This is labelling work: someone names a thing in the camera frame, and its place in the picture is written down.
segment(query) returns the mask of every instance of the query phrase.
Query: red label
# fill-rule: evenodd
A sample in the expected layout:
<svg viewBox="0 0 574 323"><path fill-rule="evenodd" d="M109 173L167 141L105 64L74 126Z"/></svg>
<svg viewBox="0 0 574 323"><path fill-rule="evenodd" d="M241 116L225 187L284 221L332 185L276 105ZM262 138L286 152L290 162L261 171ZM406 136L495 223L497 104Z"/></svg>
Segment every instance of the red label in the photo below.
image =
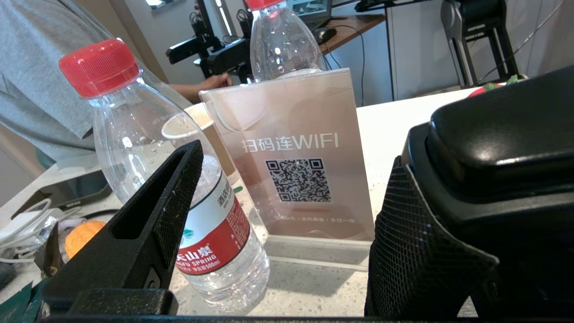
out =
<svg viewBox="0 0 574 323"><path fill-rule="evenodd" d="M237 198L227 217L201 241L180 248L176 266L188 275L204 275L225 266L243 249L251 226Z"/></svg>

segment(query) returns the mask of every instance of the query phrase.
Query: white countertop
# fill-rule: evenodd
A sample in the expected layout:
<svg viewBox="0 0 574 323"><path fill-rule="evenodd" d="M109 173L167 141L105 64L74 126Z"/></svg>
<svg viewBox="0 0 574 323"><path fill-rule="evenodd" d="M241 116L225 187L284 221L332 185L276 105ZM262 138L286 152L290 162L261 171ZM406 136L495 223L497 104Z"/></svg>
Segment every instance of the white countertop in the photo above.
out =
<svg viewBox="0 0 574 323"><path fill-rule="evenodd" d="M401 154L409 129L428 122L437 108L463 99L471 92L472 89L461 90L357 109L373 217L382 207L393 160ZM39 188L98 168L95 155L58 162L0 208L0 227L4 227L10 215ZM253 206L246 202L245 191L238 193L237 197L246 214L256 214L251 212ZM89 214L98 210L119 209L121 206L117 198L111 195L103 201L85 206L79 213ZM266 231L258 216L250 216L249 220L258 237L265 240ZM36 266L20 265L17 269L18 276L1 291L0 303L30 281L35 284L40 280L40 271ZM363 316L366 286L366 272L272 261L265 297L255 308L243 314L360 317ZM178 270L173 272L170 290L179 302L178 315L217 315ZM476 316L470 304L463 306L461 314Z"/></svg>

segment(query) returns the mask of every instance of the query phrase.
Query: water bottle label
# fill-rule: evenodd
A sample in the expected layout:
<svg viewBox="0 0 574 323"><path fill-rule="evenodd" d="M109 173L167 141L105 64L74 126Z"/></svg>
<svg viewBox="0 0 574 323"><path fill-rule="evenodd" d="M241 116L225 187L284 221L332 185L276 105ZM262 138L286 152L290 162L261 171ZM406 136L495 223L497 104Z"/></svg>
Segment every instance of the water bottle label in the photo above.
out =
<svg viewBox="0 0 574 323"><path fill-rule="evenodd" d="M243 249L251 226L227 177L188 213L177 268L188 275L204 275L225 266Z"/></svg>

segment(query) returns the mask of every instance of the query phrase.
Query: red bottle cap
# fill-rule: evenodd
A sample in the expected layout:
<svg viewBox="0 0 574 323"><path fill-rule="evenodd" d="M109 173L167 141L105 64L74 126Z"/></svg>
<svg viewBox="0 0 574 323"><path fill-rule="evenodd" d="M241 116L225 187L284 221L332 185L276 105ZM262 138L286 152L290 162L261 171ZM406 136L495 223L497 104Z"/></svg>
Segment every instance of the red bottle cap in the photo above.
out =
<svg viewBox="0 0 574 323"><path fill-rule="evenodd" d="M62 57L59 65L68 82L84 98L116 90L139 75L134 55L119 39L78 49Z"/></svg>
<svg viewBox="0 0 574 323"><path fill-rule="evenodd" d="M282 1L284 0L245 0L249 9L253 11L276 5Z"/></svg>

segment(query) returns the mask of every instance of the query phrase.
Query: gray shirt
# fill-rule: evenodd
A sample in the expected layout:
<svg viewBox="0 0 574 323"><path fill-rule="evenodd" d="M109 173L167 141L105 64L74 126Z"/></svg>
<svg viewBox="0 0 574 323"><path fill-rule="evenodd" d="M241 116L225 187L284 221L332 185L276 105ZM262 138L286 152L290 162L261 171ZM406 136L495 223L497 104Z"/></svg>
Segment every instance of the gray shirt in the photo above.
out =
<svg viewBox="0 0 574 323"><path fill-rule="evenodd" d="M93 108L69 85L58 61L112 37L73 0L0 0L0 123L56 161L93 153ZM145 79L159 82L139 66Z"/></svg>

